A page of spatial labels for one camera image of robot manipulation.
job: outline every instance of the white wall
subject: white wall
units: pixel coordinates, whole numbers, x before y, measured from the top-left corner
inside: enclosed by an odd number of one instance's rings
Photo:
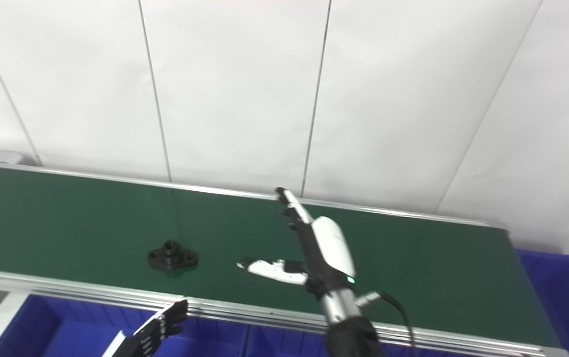
[[[569,249],[569,1],[544,0],[439,213]]]
[[[569,252],[569,0],[0,0],[0,148]]]

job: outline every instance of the panel seam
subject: panel seam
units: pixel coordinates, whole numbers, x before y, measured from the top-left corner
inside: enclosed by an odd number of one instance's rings
[[[157,120],[159,122],[159,129],[162,138],[162,146],[164,147],[164,159],[166,170],[168,172],[168,181],[172,182],[172,172],[170,168],[170,160],[168,158],[168,148],[165,140],[164,121],[162,120],[162,111],[159,106],[159,95],[157,93],[157,83],[155,81],[155,71],[153,70],[153,59],[150,55],[150,45],[148,43],[148,31],[146,31],[146,21],[144,20],[144,9],[141,6],[141,0],[137,0],[139,4],[139,14],[141,16],[141,27],[144,30],[144,42],[146,43],[146,55],[148,56],[148,67],[150,69],[150,77],[153,83],[153,93],[155,95],[155,108],[157,110]]]
[[[11,106],[11,108],[13,110],[13,115],[15,115],[15,118],[18,120],[18,124],[20,124],[20,127],[22,129],[22,133],[23,133],[25,139],[27,140],[27,143],[29,144],[29,148],[31,149],[31,152],[33,152],[33,156],[35,156],[36,163],[39,166],[42,166],[42,160],[40,160],[40,155],[38,155],[38,150],[36,149],[36,146],[33,144],[33,140],[31,140],[31,136],[29,136],[29,131],[27,130],[27,127],[24,124],[24,121],[22,120],[22,117],[20,115],[20,112],[18,111],[18,108],[15,106],[15,103],[13,102],[13,98],[11,97],[11,93],[9,93],[9,89],[7,88],[5,81],[3,80],[3,77],[1,74],[0,74],[0,85],[2,86],[3,91],[5,92],[5,96],[6,96],[7,100],[9,101],[9,105]]]
[[[538,7],[536,7],[536,11],[534,12],[533,17],[531,18],[531,21],[529,21],[529,25],[527,26],[527,30],[525,31],[524,35],[521,37],[520,43],[518,43],[518,48],[513,53],[512,59],[511,59],[511,61],[509,61],[509,65],[507,66],[507,69],[505,69],[505,72],[503,73],[502,77],[500,78],[500,83],[498,83],[498,86],[496,87],[496,90],[494,91],[494,94],[492,95],[492,98],[491,98],[491,101],[489,102],[489,105],[487,106],[487,108],[485,108],[485,111],[484,111],[482,118],[481,118],[481,122],[478,124],[476,131],[474,131],[474,134],[472,136],[472,140],[470,140],[470,143],[466,147],[465,152],[463,153],[463,156],[461,157],[461,160],[459,160],[458,165],[456,166],[456,170],[454,171],[454,174],[452,174],[452,178],[448,182],[448,185],[446,186],[445,191],[441,195],[441,199],[439,199],[439,203],[437,204],[437,207],[433,212],[434,214],[439,214],[439,210],[441,209],[441,205],[443,204],[445,197],[448,195],[448,192],[450,191],[450,187],[452,187],[452,183],[454,182],[454,180],[456,180],[456,177],[458,176],[458,172],[460,171],[461,166],[463,166],[463,162],[465,161],[467,154],[470,152],[470,149],[472,149],[472,146],[474,145],[474,142],[476,141],[476,137],[478,136],[479,131],[481,131],[482,125],[485,122],[485,118],[487,117],[487,114],[489,113],[489,109],[491,109],[491,107],[493,106],[494,101],[496,100],[496,97],[498,95],[498,92],[500,91],[500,88],[502,87],[503,82],[505,81],[505,78],[507,78],[507,75],[509,74],[509,70],[511,70],[511,68],[512,68],[513,61],[516,59],[516,57],[518,57],[518,53],[520,52],[520,48],[522,48],[522,44],[524,43],[524,40],[527,38],[527,34],[529,34],[529,30],[531,29],[531,26],[533,25],[534,21],[536,20],[536,16],[538,16],[538,11],[540,11],[540,7],[542,6],[543,2],[544,2],[544,0],[540,0],[540,2],[538,3]]]
[[[302,174],[302,187],[300,188],[300,198],[304,197],[304,189],[307,185],[307,170],[309,168],[309,156],[311,152],[311,141],[313,139],[313,128],[316,122],[316,111],[318,108],[318,95],[320,91],[320,79],[322,78],[322,66],[324,64],[324,56],[325,56],[325,49],[326,49],[326,36],[328,34],[328,22],[331,17],[331,3],[332,0],[328,2],[328,9],[326,11],[326,25],[325,25],[325,33],[324,38],[322,41],[322,52],[320,54],[320,66],[318,70],[318,83],[316,84],[316,95],[313,101],[313,112],[311,113],[311,125],[309,129],[309,141],[307,142],[307,154],[304,160],[304,172]]]

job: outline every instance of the metal frame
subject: metal frame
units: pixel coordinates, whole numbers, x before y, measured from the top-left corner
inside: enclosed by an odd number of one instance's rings
[[[186,298],[190,303],[189,315],[191,316],[287,328],[317,334],[322,334],[326,330],[325,319],[320,314],[41,278],[24,274],[0,272],[0,289],[146,310],[159,310],[167,307],[169,303]],[[382,342],[408,346],[409,338],[405,327],[388,323],[373,323],[373,325]],[[414,335],[420,348],[463,353],[476,357],[555,357],[560,356],[555,355],[556,351],[564,352],[564,350],[533,344],[510,343],[486,337],[425,328],[415,328]]]
[[[119,181],[141,185],[167,187],[172,189],[191,190],[195,192],[223,194],[227,196],[239,196],[270,200],[276,199],[275,195],[270,194],[217,189],[194,185],[182,185],[179,183],[144,180],[139,178],[116,177],[101,174],[86,174],[81,172],[71,172],[67,170],[47,169],[44,167],[28,167],[23,165],[10,165],[0,163],[0,168],[40,172],[44,174],[84,177],[88,179]],[[471,226],[493,227],[501,229],[503,228],[502,226],[490,225],[487,222],[457,219],[439,215],[403,212],[383,208],[372,208],[366,206],[348,205],[343,203],[316,201],[312,199],[301,199],[300,201],[307,205],[341,208],[345,210],[355,210],[382,215],[393,215],[398,217],[425,219],[430,221],[449,222],[455,224],[467,224]],[[244,305],[241,303],[222,302],[196,297],[174,296],[171,294],[148,292],[144,290],[135,290],[120,287],[108,287],[90,283],[70,282],[67,280],[42,278],[23,274],[0,272],[0,289],[26,292],[29,294],[37,294],[41,296],[52,296],[56,298],[60,297],[75,300],[84,300],[88,302],[108,303],[111,305],[147,310],[158,310],[162,307],[167,306],[169,302],[176,301],[177,299],[187,298],[190,302],[189,314],[192,316],[201,316],[204,318],[235,321],[240,323],[251,323],[253,325],[261,325],[267,327],[288,328],[291,330],[314,332],[320,334],[326,330],[325,319],[319,314],[270,309],[253,305]],[[373,325],[377,329],[378,335],[382,342],[400,346],[409,346],[409,338],[405,327],[387,323],[374,323]],[[485,337],[478,337],[473,335],[455,334],[452,332],[427,330],[424,328],[415,328],[414,334],[416,337],[417,345],[421,348],[452,353],[461,353],[475,357],[568,356],[568,353],[566,353],[566,351],[556,348],[547,348],[533,344],[510,343],[507,341],[488,339]]]

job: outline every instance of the blue plastic crate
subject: blue plastic crate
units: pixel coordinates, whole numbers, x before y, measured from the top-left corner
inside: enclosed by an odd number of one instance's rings
[[[100,357],[119,330],[132,334],[151,311],[29,296],[0,337],[0,357]],[[240,357],[248,327],[188,318],[155,357]]]
[[[548,318],[569,352],[569,255],[519,249],[518,255]]]

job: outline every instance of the black cable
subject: black cable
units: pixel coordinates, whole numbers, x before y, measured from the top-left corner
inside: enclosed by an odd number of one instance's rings
[[[390,296],[385,292],[378,292],[378,294],[379,296],[382,297],[382,299],[391,303],[391,305],[393,305],[401,314],[404,320],[405,327],[407,328],[407,333],[410,337],[410,344],[412,345],[412,348],[410,349],[411,350],[410,356],[416,357],[416,340],[414,339],[414,332],[412,330],[412,325],[410,325],[410,321],[407,319],[407,314],[405,313],[403,305],[399,301],[397,301],[397,299],[393,298],[392,296]]]

